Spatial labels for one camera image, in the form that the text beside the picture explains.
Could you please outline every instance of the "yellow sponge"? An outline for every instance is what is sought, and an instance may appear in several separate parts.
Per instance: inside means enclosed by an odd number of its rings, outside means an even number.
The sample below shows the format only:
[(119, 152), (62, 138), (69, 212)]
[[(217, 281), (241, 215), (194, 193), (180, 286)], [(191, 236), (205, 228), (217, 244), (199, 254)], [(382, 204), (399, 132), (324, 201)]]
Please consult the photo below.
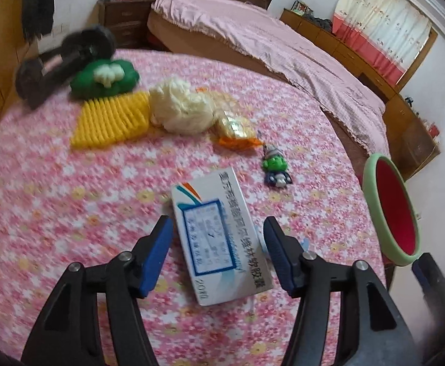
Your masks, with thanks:
[(150, 125), (148, 92), (86, 101), (70, 139), (73, 148), (105, 147), (144, 134)]

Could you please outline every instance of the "pink floral bedspread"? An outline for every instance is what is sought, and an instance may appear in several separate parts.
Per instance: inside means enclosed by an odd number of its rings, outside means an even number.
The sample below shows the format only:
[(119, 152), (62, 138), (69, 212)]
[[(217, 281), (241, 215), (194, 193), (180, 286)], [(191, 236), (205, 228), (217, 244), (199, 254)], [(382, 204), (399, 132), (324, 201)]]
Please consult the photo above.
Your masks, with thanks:
[(165, 20), (223, 41), (308, 92), (370, 154), (389, 155), (385, 105), (341, 63), (255, 5), (235, 0), (156, 0)]
[[(277, 217), (284, 231), (326, 260), (367, 260), (384, 280), (381, 253), (367, 205), (343, 146), (306, 93), (220, 62), (162, 52), (119, 51), (141, 74), (141, 89), (177, 75), (193, 86), (234, 95), (267, 141), (285, 153), (294, 184), (263, 184), (262, 150), (238, 154), (209, 134), (194, 137), (151, 130), (137, 142), (71, 151), (80, 105), (58, 92), (34, 113), (21, 105), (0, 123), (0, 347), (19, 358), (39, 311), (74, 260), (106, 263), (172, 214), (170, 187), (232, 166), (262, 229)], [(156, 289), (139, 305), (161, 366), (277, 365), (292, 331), (298, 300), (275, 288), (254, 297), (200, 307), (178, 237)], [(101, 336), (116, 364), (105, 299)], [(333, 296), (324, 363), (333, 361), (339, 302)]]

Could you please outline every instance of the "hanging black clothing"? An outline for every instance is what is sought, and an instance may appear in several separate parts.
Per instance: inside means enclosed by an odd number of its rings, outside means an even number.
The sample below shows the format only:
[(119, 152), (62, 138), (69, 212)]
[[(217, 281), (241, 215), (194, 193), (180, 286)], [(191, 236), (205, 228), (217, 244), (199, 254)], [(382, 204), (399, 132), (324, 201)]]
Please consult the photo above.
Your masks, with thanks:
[(22, 0), (22, 31), (24, 39), (33, 42), (35, 38), (51, 33), (55, 0)]

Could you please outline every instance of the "metal screw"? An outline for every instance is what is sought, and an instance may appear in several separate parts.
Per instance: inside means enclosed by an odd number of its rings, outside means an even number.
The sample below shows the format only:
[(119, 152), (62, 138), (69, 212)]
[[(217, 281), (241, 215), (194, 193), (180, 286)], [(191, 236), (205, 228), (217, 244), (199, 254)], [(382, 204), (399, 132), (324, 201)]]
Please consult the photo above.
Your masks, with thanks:
[(312, 250), (305, 250), (302, 253), (302, 257), (306, 260), (312, 261), (316, 260), (317, 255)]
[(133, 254), (131, 252), (126, 251), (126, 252), (122, 252), (119, 255), (119, 260), (121, 260), (121, 261), (129, 261), (129, 260), (131, 260), (132, 257), (133, 257)]
[(356, 268), (358, 268), (359, 270), (365, 271), (368, 269), (368, 263), (363, 260), (358, 260), (356, 262)]
[(71, 272), (77, 272), (81, 267), (82, 265), (80, 263), (75, 262), (68, 266), (68, 270)]

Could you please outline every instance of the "green toy head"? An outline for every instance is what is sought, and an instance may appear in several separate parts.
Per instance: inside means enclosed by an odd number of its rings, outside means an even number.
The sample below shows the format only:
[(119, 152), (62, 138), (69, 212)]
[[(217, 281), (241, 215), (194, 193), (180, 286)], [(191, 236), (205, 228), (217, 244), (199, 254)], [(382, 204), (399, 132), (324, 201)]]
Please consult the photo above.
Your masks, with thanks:
[(276, 155), (263, 161), (263, 168), (270, 172), (285, 172), (287, 170), (287, 162), (281, 155)]

